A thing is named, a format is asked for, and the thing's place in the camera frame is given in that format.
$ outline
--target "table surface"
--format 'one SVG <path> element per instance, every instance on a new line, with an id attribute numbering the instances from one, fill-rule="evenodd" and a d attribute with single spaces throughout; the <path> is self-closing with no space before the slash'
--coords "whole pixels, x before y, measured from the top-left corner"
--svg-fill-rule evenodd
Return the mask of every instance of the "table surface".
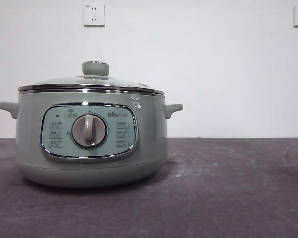
<path id="1" fill-rule="evenodd" d="M 298 238 L 298 138 L 169 139 L 165 166 L 126 185 L 22 178 L 0 139 L 0 238 Z"/>

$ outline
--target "lid handle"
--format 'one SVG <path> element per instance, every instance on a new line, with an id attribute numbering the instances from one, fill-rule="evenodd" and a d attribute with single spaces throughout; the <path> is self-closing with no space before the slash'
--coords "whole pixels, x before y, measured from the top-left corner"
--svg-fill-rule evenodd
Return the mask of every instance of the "lid handle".
<path id="1" fill-rule="evenodd" d="M 84 75 L 108 76 L 109 64 L 100 61 L 86 61 L 83 63 Z"/>

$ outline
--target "brand logo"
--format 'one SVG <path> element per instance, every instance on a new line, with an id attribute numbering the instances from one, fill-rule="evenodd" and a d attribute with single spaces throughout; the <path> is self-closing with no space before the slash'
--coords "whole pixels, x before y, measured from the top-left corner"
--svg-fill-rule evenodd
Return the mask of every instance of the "brand logo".
<path id="1" fill-rule="evenodd" d="M 108 113 L 109 117 L 127 117 L 127 114 L 116 114 L 115 112 Z"/>

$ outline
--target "pot handle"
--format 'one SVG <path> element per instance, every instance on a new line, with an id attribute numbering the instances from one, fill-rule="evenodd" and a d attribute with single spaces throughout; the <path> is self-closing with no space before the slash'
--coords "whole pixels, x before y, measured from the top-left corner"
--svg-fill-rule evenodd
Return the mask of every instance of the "pot handle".
<path id="1" fill-rule="evenodd" d="M 18 103 L 0 102 L 0 109 L 10 112 L 12 118 L 16 119 L 18 116 L 18 112 L 19 112 L 19 104 Z"/>
<path id="2" fill-rule="evenodd" d="M 183 110 L 183 104 L 163 105 L 164 117 L 169 119 L 172 113 Z"/>

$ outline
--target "rotary dial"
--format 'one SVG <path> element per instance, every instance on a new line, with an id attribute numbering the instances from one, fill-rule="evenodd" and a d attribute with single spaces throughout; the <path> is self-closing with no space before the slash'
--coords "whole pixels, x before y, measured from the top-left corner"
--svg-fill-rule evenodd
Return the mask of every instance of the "rotary dial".
<path id="1" fill-rule="evenodd" d="M 95 147 L 104 140 L 106 126 L 103 120 L 96 115 L 83 115 L 74 122 L 72 135 L 80 146 Z"/>

